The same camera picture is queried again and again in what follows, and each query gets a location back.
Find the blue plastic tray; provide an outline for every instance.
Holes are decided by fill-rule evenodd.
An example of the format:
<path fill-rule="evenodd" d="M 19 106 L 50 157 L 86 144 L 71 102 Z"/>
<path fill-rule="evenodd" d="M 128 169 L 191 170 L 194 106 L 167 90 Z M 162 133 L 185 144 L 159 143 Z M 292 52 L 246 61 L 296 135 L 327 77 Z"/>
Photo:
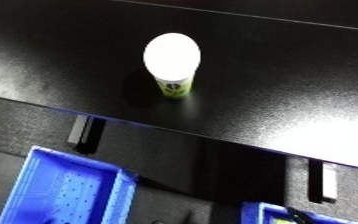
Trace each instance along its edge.
<path fill-rule="evenodd" d="M 124 224 L 135 188 L 118 166 L 34 146 L 0 224 Z"/>
<path fill-rule="evenodd" d="M 310 212 L 307 212 L 307 214 L 318 224 L 358 224 L 358 222 L 350 222 Z M 287 209 L 267 203 L 243 204 L 241 214 L 242 224 L 272 224 L 274 219 L 290 220 Z"/>

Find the paper cup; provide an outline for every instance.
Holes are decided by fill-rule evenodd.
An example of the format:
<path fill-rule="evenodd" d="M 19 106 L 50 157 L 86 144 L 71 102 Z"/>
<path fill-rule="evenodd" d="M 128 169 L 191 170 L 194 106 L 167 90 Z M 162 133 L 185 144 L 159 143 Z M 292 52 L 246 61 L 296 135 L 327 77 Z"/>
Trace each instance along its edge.
<path fill-rule="evenodd" d="M 180 99 L 191 90 L 201 54 L 190 37 L 167 33 L 147 45 L 143 59 L 162 93 L 168 98 Z"/>

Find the blue bin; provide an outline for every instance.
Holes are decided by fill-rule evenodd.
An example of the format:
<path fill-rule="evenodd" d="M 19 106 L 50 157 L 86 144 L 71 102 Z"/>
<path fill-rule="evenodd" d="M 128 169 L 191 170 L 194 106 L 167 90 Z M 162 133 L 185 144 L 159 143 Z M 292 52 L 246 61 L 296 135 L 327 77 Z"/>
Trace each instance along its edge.
<path fill-rule="evenodd" d="M 136 178 L 112 164 L 34 146 L 0 224 L 124 224 Z"/>
<path fill-rule="evenodd" d="M 342 219 L 332 218 L 306 212 L 318 224 L 358 224 Z M 274 224 L 277 219 L 291 220 L 287 209 L 268 203 L 244 203 L 241 214 L 241 224 Z"/>

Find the dark floor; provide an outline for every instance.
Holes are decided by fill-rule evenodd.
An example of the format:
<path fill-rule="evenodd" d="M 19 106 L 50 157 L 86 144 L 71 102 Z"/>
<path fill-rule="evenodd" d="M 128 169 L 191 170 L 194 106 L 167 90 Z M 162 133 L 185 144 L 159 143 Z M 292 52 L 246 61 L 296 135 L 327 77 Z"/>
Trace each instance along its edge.
<path fill-rule="evenodd" d="M 65 142 L 74 120 L 66 112 L 0 100 L 0 211 L 32 145 L 74 153 Z M 316 204 L 307 199 L 307 160 L 252 147 L 110 121 L 90 157 L 144 178 L 128 223 L 235 224 L 242 201 L 358 221 L 355 168 L 338 168 L 336 204 Z"/>

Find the black table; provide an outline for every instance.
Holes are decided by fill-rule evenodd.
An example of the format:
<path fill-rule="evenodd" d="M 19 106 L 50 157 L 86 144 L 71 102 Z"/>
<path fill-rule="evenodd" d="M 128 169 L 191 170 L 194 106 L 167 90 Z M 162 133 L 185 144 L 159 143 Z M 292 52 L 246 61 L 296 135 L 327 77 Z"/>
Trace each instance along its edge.
<path fill-rule="evenodd" d="M 142 0 L 123 1 L 145 2 Z M 358 29 L 358 1 L 354 0 L 147 0 L 146 4 Z"/>
<path fill-rule="evenodd" d="M 166 32 L 202 51 L 182 101 L 165 99 L 142 62 Z M 358 27 L 119 1 L 0 1 L 0 98 L 358 166 Z"/>

